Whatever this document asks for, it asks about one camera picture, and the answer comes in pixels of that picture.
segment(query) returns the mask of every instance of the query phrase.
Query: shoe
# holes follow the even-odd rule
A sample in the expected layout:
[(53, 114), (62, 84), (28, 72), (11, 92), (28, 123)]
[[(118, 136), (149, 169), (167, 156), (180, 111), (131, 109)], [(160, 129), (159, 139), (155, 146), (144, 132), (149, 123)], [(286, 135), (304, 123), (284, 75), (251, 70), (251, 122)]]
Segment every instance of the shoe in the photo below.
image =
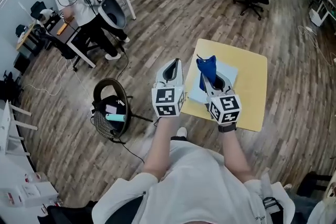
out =
[(187, 138), (188, 131), (185, 127), (180, 127), (176, 133), (176, 136)]
[(111, 55), (109, 55), (109, 54), (106, 54), (105, 55), (105, 58), (107, 59), (107, 60), (118, 60), (118, 59), (120, 59), (120, 57), (121, 57), (121, 54), (117, 54), (116, 56), (111, 56)]
[(129, 43), (131, 41), (129, 37), (126, 37), (124, 40), (121, 40), (119, 37), (116, 37), (116, 38), (117, 40), (122, 41), (124, 43)]

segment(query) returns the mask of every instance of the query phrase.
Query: white container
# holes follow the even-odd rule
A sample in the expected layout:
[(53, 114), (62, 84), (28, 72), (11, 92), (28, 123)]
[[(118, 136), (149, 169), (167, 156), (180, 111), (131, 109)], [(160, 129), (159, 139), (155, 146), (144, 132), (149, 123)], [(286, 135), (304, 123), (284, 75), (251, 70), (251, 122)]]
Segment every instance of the white container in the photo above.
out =
[(48, 181), (47, 176), (43, 172), (28, 173), (25, 176), (26, 183), (37, 183)]
[(26, 183), (17, 186), (25, 207), (41, 206), (57, 201), (58, 193), (50, 182)]

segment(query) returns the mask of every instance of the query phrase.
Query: yellow table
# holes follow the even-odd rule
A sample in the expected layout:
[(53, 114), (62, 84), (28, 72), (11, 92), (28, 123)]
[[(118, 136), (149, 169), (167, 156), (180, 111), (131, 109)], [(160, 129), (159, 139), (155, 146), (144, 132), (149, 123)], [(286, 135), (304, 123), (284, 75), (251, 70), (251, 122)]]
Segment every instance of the yellow table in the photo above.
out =
[[(239, 95), (242, 114), (237, 127), (259, 132), (263, 126), (266, 89), (267, 58), (253, 52), (218, 42), (199, 39), (185, 80), (185, 90), (190, 92), (197, 74), (197, 54), (202, 58), (212, 55), (218, 61), (238, 68), (234, 91)], [(187, 99), (181, 110), (185, 114), (211, 119), (204, 104)]]

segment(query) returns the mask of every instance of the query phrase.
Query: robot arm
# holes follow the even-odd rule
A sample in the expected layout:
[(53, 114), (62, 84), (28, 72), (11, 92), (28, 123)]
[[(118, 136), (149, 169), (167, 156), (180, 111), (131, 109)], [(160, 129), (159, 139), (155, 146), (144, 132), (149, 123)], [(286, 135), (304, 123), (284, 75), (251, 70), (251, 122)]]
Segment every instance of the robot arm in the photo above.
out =
[(157, 72), (152, 89), (152, 103), (160, 118), (178, 116), (184, 101), (182, 61), (175, 58)]

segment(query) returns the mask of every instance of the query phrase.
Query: wood plank flooring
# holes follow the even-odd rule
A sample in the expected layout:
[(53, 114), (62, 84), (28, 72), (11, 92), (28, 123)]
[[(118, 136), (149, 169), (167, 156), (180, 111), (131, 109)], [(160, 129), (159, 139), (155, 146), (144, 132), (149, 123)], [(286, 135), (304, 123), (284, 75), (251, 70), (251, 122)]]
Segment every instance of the wood plank flooring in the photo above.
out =
[[(156, 71), (168, 60), (179, 57), (186, 76), (199, 38), (229, 44), (262, 54), (268, 59), (265, 118), (259, 133), (238, 130), (238, 137), (254, 172), (271, 168), (271, 180), (295, 187), (311, 170), (331, 175), (336, 168), (336, 69), (329, 67), (297, 26), (308, 25), (309, 0), (271, 0), (258, 21), (251, 11), (244, 16), (233, 0), (131, 0), (136, 20), (129, 18), (125, 29), (131, 42), (125, 45), (129, 65), (120, 81), (136, 114), (154, 118), (151, 88)], [(325, 55), (336, 51), (334, 30), (329, 24), (316, 29)], [(88, 68), (80, 61), (77, 75), (62, 75), (60, 92), (50, 97), (26, 87), (22, 108), (33, 113), (30, 121), (39, 130), (21, 129), (25, 144), (38, 171), (45, 172), (65, 205), (78, 207), (97, 200), (118, 177), (130, 179), (141, 170), (139, 159), (121, 145), (101, 137), (90, 123), (89, 108), (95, 85), (115, 78), (125, 66), (125, 56), (107, 62), (102, 50), (90, 53), (97, 64)], [(42, 51), (30, 64), (23, 85), (59, 89), (56, 49)], [(190, 140), (220, 151), (216, 124), (182, 114), (182, 125)], [(153, 124), (134, 119), (122, 137), (126, 146), (144, 157), (154, 132)]]

